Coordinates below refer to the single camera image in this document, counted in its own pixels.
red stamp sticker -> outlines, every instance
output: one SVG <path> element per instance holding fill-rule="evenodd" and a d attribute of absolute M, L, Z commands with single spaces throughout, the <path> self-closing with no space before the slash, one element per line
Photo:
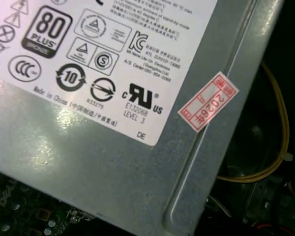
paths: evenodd
<path fill-rule="evenodd" d="M 238 93 L 236 86 L 219 72 L 178 113 L 200 132 Z"/>

green circuit board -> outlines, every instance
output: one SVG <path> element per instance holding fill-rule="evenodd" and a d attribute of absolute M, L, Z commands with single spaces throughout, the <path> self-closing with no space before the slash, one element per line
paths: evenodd
<path fill-rule="evenodd" d="M 0 174 L 0 236 L 59 236 L 93 217 Z"/>

metal casing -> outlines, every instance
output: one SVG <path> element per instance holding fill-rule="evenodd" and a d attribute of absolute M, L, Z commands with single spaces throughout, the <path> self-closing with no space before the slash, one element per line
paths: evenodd
<path fill-rule="evenodd" d="M 218 1 L 154 147 L 0 81 L 0 172 L 136 235 L 191 234 L 282 4 Z M 197 135 L 177 111 L 218 71 L 240 93 Z"/>

